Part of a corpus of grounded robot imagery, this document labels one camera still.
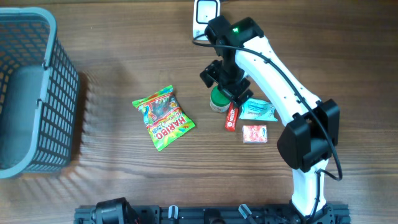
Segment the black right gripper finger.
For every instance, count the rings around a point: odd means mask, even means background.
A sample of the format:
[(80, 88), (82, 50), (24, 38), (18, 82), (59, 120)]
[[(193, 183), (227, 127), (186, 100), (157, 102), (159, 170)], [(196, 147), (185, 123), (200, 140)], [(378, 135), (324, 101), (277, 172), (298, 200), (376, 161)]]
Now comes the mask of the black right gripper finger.
[(247, 89), (242, 94), (232, 95), (230, 101), (232, 102), (234, 108), (240, 108), (248, 99), (253, 96), (253, 92), (250, 89)]
[(212, 87), (214, 83), (220, 82), (220, 76), (222, 72), (221, 66), (221, 60), (214, 60), (204, 69), (204, 71), (201, 72), (200, 78), (207, 88)]

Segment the light blue tissue pack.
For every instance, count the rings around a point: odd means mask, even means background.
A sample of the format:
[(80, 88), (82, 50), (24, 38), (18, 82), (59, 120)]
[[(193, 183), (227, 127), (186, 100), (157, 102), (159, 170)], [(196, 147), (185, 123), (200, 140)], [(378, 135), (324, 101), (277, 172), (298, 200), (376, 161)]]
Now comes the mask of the light blue tissue pack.
[(274, 112), (275, 107), (272, 103), (250, 98), (242, 105), (239, 119), (277, 121)]

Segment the small red candy bar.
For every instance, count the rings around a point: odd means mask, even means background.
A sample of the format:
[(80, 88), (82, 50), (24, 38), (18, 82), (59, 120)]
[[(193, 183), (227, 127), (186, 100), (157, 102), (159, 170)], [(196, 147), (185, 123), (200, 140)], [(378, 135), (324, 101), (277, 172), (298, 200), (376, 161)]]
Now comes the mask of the small red candy bar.
[(238, 117), (239, 109), (235, 108), (231, 103), (228, 109), (228, 114), (225, 122), (225, 129), (227, 131), (235, 131), (236, 130), (236, 120)]

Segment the green lid plastic jar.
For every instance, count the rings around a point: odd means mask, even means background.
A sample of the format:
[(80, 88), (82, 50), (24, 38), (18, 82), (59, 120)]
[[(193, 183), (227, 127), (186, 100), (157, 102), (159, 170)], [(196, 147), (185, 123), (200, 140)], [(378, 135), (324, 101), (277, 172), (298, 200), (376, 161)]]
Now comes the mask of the green lid plastic jar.
[(231, 101), (219, 91), (218, 86), (215, 86), (210, 96), (211, 109), (217, 113), (224, 113), (229, 109), (230, 104)]

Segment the red snack packet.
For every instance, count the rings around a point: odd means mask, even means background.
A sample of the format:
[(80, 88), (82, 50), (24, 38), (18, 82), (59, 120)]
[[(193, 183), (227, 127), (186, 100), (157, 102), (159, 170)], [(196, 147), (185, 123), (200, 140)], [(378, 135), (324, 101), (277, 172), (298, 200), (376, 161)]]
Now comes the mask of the red snack packet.
[(268, 141), (266, 125), (244, 125), (242, 131), (243, 143), (266, 143)]

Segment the green Haribo candy bag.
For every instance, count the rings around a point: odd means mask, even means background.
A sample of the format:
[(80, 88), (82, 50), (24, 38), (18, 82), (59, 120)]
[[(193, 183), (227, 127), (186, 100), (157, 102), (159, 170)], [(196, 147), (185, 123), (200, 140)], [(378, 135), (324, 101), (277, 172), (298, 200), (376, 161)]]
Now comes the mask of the green Haribo candy bag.
[(135, 100), (132, 105), (142, 113), (146, 129), (158, 151), (196, 126), (181, 109), (172, 85)]

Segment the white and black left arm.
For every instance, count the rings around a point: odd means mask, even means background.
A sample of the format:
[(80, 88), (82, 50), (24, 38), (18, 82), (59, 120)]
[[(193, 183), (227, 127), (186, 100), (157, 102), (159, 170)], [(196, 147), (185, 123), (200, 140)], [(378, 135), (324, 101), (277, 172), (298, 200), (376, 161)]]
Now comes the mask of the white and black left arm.
[(138, 213), (126, 198), (98, 202), (90, 214), (90, 221), (96, 224), (140, 224)]

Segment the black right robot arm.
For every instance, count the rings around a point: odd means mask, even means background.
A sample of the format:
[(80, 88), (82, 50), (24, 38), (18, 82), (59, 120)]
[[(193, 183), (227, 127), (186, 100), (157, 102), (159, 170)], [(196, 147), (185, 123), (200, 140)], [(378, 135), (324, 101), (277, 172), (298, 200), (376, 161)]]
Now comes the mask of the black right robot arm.
[(218, 16), (193, 33), (193, 44), (215, 49), (220, 60), (201, 72), (207, 87), (240, 107), (252, 97), (254, 81), (278, 112), (284, 130), (277, 142), (279, 154), (292, 168), (294, 192), (290, 201), (302, 223), (317, 222), (326, 206), (324, 177), (343, 178), (335, 149), (340, 109), (308, 91), (281, 62), (264, 31), (250, 17), (230, 24)]

